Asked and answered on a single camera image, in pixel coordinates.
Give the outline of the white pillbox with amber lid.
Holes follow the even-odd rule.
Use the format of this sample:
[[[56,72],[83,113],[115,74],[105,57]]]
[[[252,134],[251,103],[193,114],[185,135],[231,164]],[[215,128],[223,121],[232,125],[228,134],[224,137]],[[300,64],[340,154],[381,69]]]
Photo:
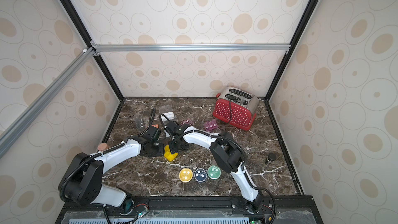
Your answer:
[[[169,162],[174,161],[174,160],[176,159],[177,156],[178,156],[178,153],[177,153],[177,152],[172,153],[171,150],[170,150],[169,145],[166,145],[166,146],[164,147],[164,157],[165,157]]]

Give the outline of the yellow round pillbox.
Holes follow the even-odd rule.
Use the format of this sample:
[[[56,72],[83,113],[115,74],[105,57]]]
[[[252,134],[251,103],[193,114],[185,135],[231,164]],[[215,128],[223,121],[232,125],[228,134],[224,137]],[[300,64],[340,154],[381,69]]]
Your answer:
[[[193,172],[190,168],[183,168],[179,172],[179,179],[183,183],[188,183],[192,180],[193,178]]]

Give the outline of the dark blue round pillbox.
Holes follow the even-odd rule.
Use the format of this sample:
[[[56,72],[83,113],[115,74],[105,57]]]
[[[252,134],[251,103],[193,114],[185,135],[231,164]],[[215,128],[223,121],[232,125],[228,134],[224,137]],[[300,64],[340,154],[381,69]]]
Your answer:
[[[193,173],[193,178],[198,182],[198,183],[203,183],[207,180],[207,173],[203,168],[198,168],[194,171]]]

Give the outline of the green round pillbox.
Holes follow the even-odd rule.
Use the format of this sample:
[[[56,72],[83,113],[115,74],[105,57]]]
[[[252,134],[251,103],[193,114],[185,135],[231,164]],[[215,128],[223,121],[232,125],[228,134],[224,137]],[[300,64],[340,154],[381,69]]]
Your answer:
[[[208,178],[217,180],[221,176],[221,169],[218,166],[212,165],[207,170]]]

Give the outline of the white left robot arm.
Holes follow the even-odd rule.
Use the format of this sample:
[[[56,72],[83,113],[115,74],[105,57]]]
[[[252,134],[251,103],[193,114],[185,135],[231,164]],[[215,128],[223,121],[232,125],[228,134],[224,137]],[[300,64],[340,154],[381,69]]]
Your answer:
[[[159,141],[161,130],[152,125],[156,110],[151,110],[149,126],[126,138],[121,144],[91,155],[77,154],[70,163],[58,186],[64,202],[75,202],[80,206],[101,204],[119,208],[127,214],[133,208],[132,196],[119,188],[102,183],[103,175],[116,165],[133,157],[161,157],[164,144]]]

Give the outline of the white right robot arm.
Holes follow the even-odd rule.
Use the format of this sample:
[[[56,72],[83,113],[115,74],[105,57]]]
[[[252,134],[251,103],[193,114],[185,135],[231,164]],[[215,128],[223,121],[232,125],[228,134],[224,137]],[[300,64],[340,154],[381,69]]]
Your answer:
[[[164,114],[160,114],[159,118],[171,137],[169,148],[172,153],[186,151],[190,144],[210,150],[218,167],[234,178],[251,212],[271,205],[273,214],[276,214],[275,198],[268,189],[255,185],[246,169],[247,154],[228,132],[209,133],[189,124],[179,124]]]

